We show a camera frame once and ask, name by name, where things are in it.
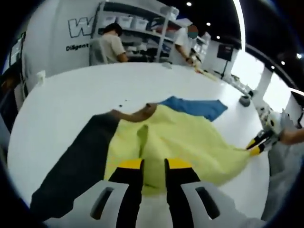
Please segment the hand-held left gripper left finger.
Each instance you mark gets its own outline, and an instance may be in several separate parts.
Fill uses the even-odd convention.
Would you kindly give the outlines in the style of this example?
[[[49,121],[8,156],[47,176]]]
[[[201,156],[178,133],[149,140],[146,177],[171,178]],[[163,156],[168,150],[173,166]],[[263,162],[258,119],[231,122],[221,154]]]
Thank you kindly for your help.
[[[46,221],[49,228],[134,228],[142,201],[144,160],[121,163],[75,199],[73,209]]]

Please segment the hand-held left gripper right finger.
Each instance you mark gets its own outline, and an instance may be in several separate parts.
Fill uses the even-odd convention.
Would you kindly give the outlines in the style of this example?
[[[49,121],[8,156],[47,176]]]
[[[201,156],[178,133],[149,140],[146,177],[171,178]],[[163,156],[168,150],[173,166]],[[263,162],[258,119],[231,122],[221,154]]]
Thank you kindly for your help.
[[[237,228],[240,212],[232,198],[201,181],[192,166],[178,158],[164,160],[167,202],[174,228]]]

